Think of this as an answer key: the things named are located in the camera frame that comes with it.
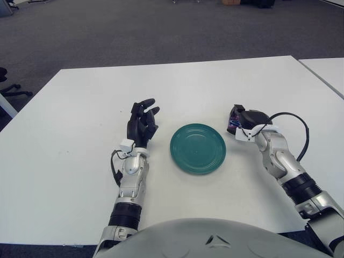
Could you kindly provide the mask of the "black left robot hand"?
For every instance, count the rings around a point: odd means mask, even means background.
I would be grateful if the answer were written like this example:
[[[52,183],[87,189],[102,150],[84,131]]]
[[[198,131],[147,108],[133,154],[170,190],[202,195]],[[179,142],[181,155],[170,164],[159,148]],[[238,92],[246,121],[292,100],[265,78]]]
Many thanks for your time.
[[[153,107],[155,99],[150,98],[134,103],[131,109],[131,117],[127,123],[127,138],[133,140],[136,147],[147,148],[159,126],[155,122],[155,115],[160,108]]]

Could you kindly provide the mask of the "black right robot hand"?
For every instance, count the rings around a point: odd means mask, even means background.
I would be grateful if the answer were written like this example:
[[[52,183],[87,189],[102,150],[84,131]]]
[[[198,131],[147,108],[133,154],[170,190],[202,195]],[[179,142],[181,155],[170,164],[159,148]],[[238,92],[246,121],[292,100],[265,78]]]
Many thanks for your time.
[[[242,105],[235,104],[230,112],[227,132],[235,135],[238,127],[251,130],[257,125],[272,124],[268,119],[269,116],[261,111],[246,110]]]

